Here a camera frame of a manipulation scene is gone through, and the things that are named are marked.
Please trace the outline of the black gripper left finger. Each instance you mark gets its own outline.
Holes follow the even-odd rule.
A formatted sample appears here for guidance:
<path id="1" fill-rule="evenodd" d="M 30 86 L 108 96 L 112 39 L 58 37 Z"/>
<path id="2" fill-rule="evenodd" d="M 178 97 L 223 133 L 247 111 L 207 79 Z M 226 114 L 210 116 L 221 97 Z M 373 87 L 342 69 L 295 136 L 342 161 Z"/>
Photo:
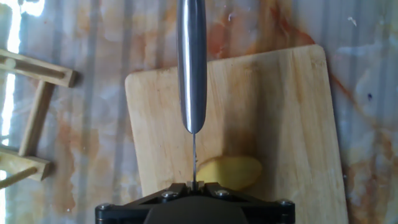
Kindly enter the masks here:
<path id="1" fill-rule="evenodd" d="M 103 203 L 95 208 L 95 223 L 144 223 L 149 212 L 157 205 L 171 202 L 193 193 L 191 182 L 177 183 L 125 205 Z"/>

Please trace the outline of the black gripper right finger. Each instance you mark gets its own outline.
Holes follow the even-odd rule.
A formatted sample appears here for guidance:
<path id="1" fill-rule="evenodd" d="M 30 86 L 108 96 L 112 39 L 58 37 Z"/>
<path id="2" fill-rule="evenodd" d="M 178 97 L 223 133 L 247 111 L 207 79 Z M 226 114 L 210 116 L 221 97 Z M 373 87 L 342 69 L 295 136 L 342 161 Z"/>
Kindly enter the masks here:
<path id="1" fill-rule="evenodd" d="M 200 218 L 215 223 L 295 223 L 295 204 L 290 200 L 266 202 L 228 189 L 216 182 L 197 183 Z"/>

